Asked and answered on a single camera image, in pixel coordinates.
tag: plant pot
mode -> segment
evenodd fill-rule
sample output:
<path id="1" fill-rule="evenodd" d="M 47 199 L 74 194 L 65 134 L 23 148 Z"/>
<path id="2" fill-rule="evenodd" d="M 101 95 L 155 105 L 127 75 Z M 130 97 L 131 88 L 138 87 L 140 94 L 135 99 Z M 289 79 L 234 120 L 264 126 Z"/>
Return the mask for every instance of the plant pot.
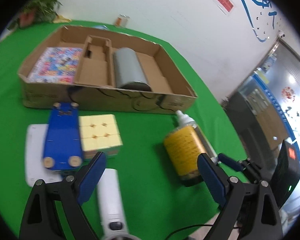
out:
<path id="1" fill-rule="evenodd" d="M 34 8 L 30 12 L 26 12 L 26 13 L 22 12 L 19 15 L 19 27 L 25 28 L 25 27 L 30 26 L 34 21 L 36 11 L 37 11 L 37 9 Z"/>

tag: sticker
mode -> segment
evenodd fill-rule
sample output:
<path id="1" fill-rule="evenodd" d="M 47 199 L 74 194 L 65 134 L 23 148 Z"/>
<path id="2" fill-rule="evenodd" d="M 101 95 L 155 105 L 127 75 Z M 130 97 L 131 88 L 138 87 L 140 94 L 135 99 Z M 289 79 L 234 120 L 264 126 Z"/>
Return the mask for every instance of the sticker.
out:
<path id="1" fill-rule="evenodd" d="M 294 160 L 296 159 L 296 153 L 294 152 L 294 149 L 289 148 L 289 156 Z"/>
<path id="2" fill-rule="evenodd" d="M 179 176 L 196 171 L 199 154 L 207 152 L 194 128 L 188 125 L 170 134 L 163 144 Z"/>
<path id="3" fill-rule="evenodd" d="M 291 87 L 285 87 L 281 91 L 282 101 L 285 103 L 292 103 L 296 98 L 296 93 Z"/>
<path id="4" fill-rule="evenodd" d="M 264 73 L 267 73 L 268 70 L 272 67 L 272 62 L 266 61 L 262 66 L 261 69 Z"/>
<path id="5" fill-rule="evenodd" d="M 231 0 L 214 0 L 217 6 L 228 15 L 234 7 L 234 3 Z"/>
<path id="6" fill-rule="evenodd" d="M 257 70 L 257 74 L 265 84 L 269 84 L 269 80 L 266 78 L 262 71 Z"/>

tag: white bottle cap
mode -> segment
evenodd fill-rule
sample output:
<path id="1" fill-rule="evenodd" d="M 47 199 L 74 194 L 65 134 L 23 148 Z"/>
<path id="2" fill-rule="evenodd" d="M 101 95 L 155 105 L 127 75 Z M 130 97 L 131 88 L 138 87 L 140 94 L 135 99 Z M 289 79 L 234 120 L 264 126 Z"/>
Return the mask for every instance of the white bottle cap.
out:
<path id="1" fill-rule="evenodd" d="M 182 113 L 180 110 L 176 111 L 178 117 L 179 126 L 185 126 L 189 122 L 194 122 L 194 119 L 189 117 L 189 115 Z"/>

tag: rubik's cube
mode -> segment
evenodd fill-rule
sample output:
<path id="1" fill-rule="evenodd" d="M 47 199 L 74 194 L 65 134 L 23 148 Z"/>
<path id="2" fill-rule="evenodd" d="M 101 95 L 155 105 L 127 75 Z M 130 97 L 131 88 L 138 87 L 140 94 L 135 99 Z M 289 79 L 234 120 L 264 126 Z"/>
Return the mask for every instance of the rubik's cube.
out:
<path id="1" fill-rule="evenodd" d="M 118 153 L 122 141 L 113 114 L 79 116 L 79 126 L 85 160 L 93 158 L 98 151 L 109 156 Z"/>

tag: blue wooden toy car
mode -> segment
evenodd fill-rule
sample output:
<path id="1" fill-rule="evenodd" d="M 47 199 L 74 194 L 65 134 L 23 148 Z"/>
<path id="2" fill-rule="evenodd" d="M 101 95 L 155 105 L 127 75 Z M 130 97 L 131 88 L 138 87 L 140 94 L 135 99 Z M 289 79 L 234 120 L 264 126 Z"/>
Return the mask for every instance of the blue wooden toy car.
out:
<path id="1" fill-rule="evenodd" d="M 77 103 L 55 103 L 43 151 L 43 165 L 53 171 L 69 171 L 82 164 Z"/>

